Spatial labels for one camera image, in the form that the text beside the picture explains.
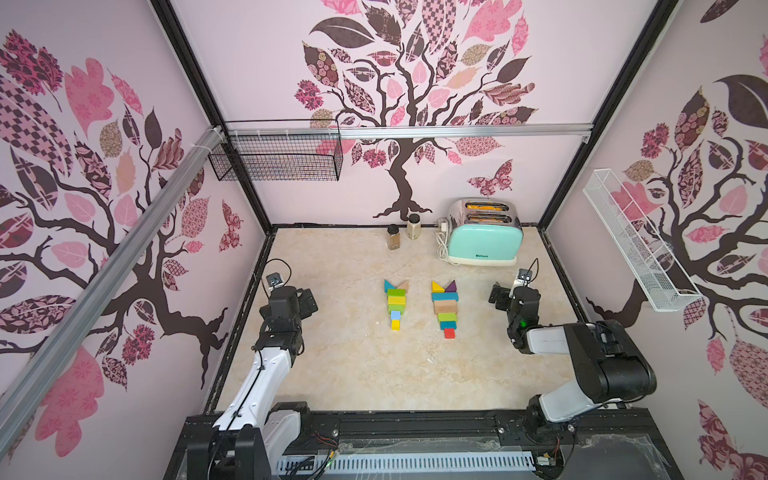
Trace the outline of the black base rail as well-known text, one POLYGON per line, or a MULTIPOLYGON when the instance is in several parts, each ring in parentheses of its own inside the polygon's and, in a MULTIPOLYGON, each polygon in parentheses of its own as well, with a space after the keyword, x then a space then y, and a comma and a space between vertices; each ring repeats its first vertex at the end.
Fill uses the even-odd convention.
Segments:
MULTIPOLYGON (((186 447, 215 418, 188 418, 164 478, 189 479, 186 447)), ((651 414, 642 408, 603 409, 528 436, 520 410, 310 411, 285 455, 341 453, 530 452, 534 472, 277 475, 274 479, 679 479, 682 473, 651 414)))

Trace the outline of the brown spice jar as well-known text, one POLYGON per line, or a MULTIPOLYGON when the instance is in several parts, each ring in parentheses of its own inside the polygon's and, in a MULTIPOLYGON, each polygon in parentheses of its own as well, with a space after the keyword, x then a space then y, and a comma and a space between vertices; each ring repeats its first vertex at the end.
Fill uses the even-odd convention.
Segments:
POLYGON ((397 250, 401 245, 400 228, 395 224, 387 226, 387 245, 389 250, 397 250))

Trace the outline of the printed wood rectangle block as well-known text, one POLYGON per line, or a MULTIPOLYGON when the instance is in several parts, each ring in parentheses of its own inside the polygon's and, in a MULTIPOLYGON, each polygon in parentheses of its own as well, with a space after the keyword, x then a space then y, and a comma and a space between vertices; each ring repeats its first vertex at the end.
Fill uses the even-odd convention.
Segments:
POLYGON ((434 309, 434 312, 436 314, 445 314, 445 313, 456 314, 458 312, 458 308, 456 306, 438 306, 434 309))

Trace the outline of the aluminium frame bar left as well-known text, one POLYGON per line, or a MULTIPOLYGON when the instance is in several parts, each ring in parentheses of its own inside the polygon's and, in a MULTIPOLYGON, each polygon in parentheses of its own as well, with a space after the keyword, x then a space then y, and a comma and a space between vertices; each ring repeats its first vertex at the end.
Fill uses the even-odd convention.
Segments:
POLYGON ((74 306, 1 397, 2 456, 7 455, 28 419, 36 412, 44 396, 117 294, 129 269, 137 263, 141 253, 158 234, 182 194, 203 168, 209 151, 224 139, 223 128, 211 126, 193 143, 187 158, 181 162, 168 184, 151 201, 93 282, 83 290, 74 306))

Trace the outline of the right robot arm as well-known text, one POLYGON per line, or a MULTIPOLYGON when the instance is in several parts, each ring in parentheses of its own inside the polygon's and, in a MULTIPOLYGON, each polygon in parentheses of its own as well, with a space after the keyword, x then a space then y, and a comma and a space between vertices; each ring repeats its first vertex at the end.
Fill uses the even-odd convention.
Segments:
POLYGON ((541 294, 528 285, 512 289, 496 283, 489 302, 507 315, 507 335, 525 355, 564 355, 574 378, 532 397, 522 428, 532 438, 609 404, 633 403, 655 392, 655 372, 616 320, 543 325, 541 294))

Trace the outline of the aluminium frame bar rear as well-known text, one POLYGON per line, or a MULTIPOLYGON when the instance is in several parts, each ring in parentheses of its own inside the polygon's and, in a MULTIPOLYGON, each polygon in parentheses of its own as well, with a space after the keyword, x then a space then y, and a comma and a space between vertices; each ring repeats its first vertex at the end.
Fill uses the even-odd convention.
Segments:
POLYGON ((300 136, 330 135, 344 140, 405 139, 405 138, 464 138, 464 137, 535 137, 578 136, 589 137, 593 126, 588 123, 550 123, 520 125, 469 125, 469 126, 395 126, 341 128, 234 128, 228 127, 232 136, 255 135, 300 136))

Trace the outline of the long teal rectangle block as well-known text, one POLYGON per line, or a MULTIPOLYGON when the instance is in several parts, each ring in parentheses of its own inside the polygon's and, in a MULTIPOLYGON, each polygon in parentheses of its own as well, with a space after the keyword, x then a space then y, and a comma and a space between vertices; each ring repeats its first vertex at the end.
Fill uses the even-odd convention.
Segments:
POLYGON ((456 292, 436 292, 431 294, 431 298, 433 302, 459 300, 459 296, 456 292))

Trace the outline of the pale spice jar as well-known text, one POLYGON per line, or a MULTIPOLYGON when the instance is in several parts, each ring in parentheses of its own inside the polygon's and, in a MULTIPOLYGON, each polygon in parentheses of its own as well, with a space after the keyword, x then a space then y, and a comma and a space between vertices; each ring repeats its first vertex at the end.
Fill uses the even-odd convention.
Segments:
POLYGON ((407 219, 406 234, 410 240, 416 240, 421 235, 421 217, 417 213, 411 213, 407 219))

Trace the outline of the plain wood rectangle block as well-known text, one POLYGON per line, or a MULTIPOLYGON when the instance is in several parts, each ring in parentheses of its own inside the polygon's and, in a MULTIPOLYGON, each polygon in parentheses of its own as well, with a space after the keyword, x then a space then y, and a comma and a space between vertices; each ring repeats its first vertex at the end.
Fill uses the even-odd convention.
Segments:
POLYGON ((457 308, 458 302, 456 300, 439 300, 434 302, 434 308, 436 310, 446 310, 449 308, 457 308))

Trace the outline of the mint green toaster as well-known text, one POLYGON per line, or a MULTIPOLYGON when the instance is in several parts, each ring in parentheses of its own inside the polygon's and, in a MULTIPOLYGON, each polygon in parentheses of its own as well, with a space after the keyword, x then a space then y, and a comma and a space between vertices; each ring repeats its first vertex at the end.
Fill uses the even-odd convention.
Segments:
POLYGON ((469 198, 454 202, 447 221, 447 259, 471 266, 513 266, 524 233, 509 202, 469 198))

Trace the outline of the aluminium frame bar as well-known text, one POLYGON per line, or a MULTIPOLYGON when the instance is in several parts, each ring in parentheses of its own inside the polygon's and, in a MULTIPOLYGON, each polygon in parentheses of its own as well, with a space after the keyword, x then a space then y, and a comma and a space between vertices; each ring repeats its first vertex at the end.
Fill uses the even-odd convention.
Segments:
POLYGON ((209 151, 224 139, 223 128, 211 126, 193 143, 187 158, 181 162, 168 184, 151 201, 93 282, 83 290, 74 306, 1 397, 2 456, 7 455, 28 419, 36 412, 44 396, 117 294, 129 269, 137 263, 141 253, 158 234, 182 194, 203 168, 209 151))
POLYGON ((300 136, 330 135, 344 140, 405 139, 405 138, 464 138, 464 137, 535 137, 578 136, 589 137, 593 126, 588 123, 550 123, 520 125, 469 125, 469 126, 395 126, 341 128, 234 128, 228 127, 232 136, 255 135, 300 136))

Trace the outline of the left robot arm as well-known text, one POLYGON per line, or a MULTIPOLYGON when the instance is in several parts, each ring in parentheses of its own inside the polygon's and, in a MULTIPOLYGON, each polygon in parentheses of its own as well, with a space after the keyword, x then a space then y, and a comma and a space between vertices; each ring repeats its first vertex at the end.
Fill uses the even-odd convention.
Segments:
POLYGON ((318 311, 309 289, 279 286, 259 309, 265 329, 235 399, 186 447, 189 479, 212 479, 217 469, 234 479, 274 479, 287 447, 302 434, 306 406, 273 410, 278 390, 303 351, 302 321, 318 311))

